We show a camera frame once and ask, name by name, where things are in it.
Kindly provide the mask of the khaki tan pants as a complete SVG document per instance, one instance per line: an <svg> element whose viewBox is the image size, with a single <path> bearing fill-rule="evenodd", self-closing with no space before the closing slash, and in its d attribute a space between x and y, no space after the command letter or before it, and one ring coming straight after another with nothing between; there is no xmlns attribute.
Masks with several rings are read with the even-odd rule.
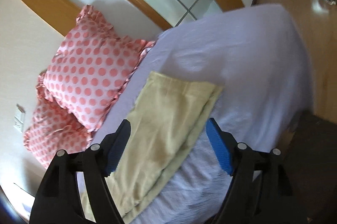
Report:
<svg viewBox="0 0 337 224"><path fill-rule="evenodd" d="M158 196L205 127L222 87L151 72L126 117L131 135L108 190L125 223Z"/></svg>

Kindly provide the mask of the large pink polka-dot pillow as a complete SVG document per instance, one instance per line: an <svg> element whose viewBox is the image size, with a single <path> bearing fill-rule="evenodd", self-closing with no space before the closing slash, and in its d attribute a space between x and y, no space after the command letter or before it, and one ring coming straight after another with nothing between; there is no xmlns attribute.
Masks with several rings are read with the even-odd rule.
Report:
<svg viewBox="0 0 337 224"><path fill-rule="evenodd" d="M57 151L63 149L69 154L84 151L93 136L73 114L57 104L43 84L45 74L41 72L38 77L37 105L31 125L23 133L23 144L44 168L48 168Z"/></svg>

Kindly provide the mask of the lavender bed sheet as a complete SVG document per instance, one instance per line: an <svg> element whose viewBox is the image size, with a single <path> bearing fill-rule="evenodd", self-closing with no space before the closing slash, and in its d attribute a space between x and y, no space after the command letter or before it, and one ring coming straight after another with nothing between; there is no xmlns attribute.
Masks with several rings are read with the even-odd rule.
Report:
<svg viewBox="0 0 337 224"><path fill-rule="evenodd" d="M94 142L116 131L151 71L223 86L211 117L258 151L274 148L294 115L314 104L310 59L293 19L281 5L256 5L162 33ZM201 133L182 166L134 222L203 223L220 209L230 182Z"/></svg>

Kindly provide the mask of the small pink polka-dot pillow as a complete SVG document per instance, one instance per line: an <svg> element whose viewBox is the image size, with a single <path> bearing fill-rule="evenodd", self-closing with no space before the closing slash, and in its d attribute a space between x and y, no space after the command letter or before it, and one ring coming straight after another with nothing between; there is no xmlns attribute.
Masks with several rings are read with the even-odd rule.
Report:
<svg viewBox="0 0 337 224"><path fill-rule="evenodd" d="M119 37L99 10L86 5L42 77L42 96L97 131L154 45Z"/></svg>

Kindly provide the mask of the wooden cabinet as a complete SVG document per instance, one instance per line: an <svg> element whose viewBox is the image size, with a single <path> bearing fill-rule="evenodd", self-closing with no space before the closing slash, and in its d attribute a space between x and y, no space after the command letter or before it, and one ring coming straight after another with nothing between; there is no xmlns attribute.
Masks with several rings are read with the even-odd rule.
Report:
<svg viewBox="0 0 337 224"><path fill-rule="evenodd" d="M281 4L293 16L310 53L315 113L336 122L336 6L324 0L256 0Z"/></svg>

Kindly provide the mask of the white wall switch plate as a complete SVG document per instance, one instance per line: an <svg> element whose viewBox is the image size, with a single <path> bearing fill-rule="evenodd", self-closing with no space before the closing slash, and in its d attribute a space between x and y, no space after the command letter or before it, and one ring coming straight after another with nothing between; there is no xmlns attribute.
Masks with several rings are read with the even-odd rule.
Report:
<svg viewBox="0 0 337 224"><path fill-rule="evenodd" d="M14 115L14 128L17 129L20 133L23 132L24 123L25 123L26 112L24 108L16 104L15 115Z"/></svg>

